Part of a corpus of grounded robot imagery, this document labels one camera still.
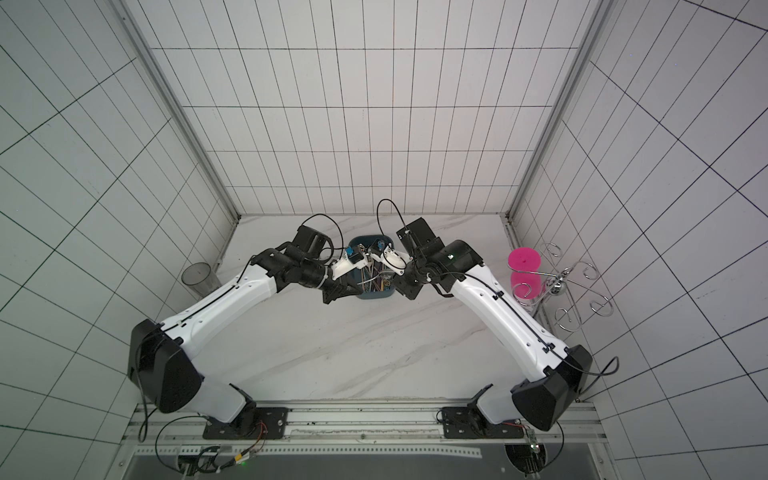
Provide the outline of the teal plastic storage box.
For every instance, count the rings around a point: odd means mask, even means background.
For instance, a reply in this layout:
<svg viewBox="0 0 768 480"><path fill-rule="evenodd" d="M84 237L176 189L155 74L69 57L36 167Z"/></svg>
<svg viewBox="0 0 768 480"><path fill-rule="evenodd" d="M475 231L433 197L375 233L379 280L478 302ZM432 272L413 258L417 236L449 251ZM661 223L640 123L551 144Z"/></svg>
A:
<svg viewBox="0 0 768 480"><path fill-rule="evenodd" d="M392 246L392 239L381 235L362 235L354 237L348 246L354 247L385 247ZM362 293L357 296L360 300L377 300L392 296L395 293L392 279L394 274L386 270L385 266L378 261L374 261L372 266L365 267L362 270L353 270L352 278L362 289Z"/></svg>

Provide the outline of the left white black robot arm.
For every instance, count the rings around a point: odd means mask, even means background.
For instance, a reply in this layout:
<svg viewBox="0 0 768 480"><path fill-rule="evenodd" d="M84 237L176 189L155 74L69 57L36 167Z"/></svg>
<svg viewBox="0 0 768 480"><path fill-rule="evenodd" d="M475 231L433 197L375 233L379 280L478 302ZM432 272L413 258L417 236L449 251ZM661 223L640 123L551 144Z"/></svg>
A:
<svg viewBox="0 0 768 480"><path fill-rule="evenodd" d="M257 405L233 384L198 369L194 360L222 330L291 284L318 289L324 303L360 294L352 275L370 258L348 247L331 265L289 242L252 256L235 278L193 306L156 323L145 319L131 332L127 376L142 402L157 412L194 412L239 437L258 427Z"/></svg>

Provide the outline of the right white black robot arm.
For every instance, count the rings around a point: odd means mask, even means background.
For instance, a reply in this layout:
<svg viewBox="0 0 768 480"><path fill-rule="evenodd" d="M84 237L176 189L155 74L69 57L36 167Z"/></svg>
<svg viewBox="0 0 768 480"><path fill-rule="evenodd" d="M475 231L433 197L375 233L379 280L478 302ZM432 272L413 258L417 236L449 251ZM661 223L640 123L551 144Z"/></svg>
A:
<svg viewBox="0 0 768 480"><path fill-rule="evenodd" d="M476 408L491 424L520 419L550 430L579 396L591 373L593 357L581 345L567 346L548 332L504 290L482 257L462 240L445 245L435 237L407 239L410 257L395 281L413 299L429 284L462 302L508 350L520 374L506 389L492 386L480 394Z"/></svg>

